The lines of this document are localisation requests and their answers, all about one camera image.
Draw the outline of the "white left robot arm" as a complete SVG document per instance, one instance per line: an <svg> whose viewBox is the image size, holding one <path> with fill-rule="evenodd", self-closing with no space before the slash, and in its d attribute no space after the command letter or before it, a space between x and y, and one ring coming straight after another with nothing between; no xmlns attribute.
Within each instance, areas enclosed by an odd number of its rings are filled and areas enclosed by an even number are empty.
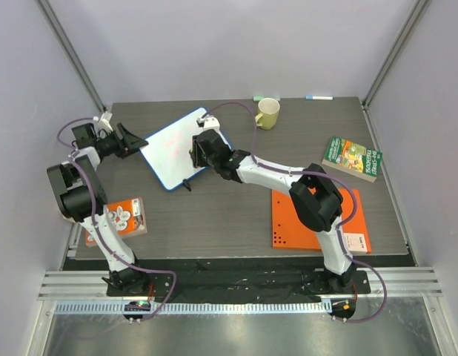
<svg viewBox="0 0 458 356"><path fill-rule="evenodd" d="M47 169L47 176L63 217L78 223L97 243L109 276L103 281L118 291L140 296L149 288L150 278L139 265L109 215L107 195L96 173L106 156L127 158L148 145L123 124L101 137L92 124L72 128L75 151L68 160Z"/></svg>

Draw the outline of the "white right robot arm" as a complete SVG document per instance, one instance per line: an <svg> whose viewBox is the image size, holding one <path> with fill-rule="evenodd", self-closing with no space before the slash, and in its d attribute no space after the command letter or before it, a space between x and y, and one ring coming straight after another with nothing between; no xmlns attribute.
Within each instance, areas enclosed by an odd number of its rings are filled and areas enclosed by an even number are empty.
<svg viewBox="0 0 458 356"><path fill-rule="evenodd" d="M190 157L195 168L210 167L223 179L290 197L299 221L319 241L329 289L342 293L352 286L356 266L342 230L343 198L320 165L303 169L265 161L248 151L231 149L214 129L192 137Z"/></svg>

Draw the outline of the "blue framed whiteboard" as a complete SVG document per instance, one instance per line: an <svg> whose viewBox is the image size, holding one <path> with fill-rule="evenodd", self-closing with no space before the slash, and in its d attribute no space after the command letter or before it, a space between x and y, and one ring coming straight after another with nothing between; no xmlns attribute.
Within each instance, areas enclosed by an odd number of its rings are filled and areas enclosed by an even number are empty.
<svg viewBox="0 0 458 356"><path fill-rule="evenodd" d="M202 128L196 120L207 109L199 107L171 124L151 134L147 145L140 149L142 156L153 170L166 191L174 191L205 168L194 168L190 158L192 137L200 134Z"/></svg>

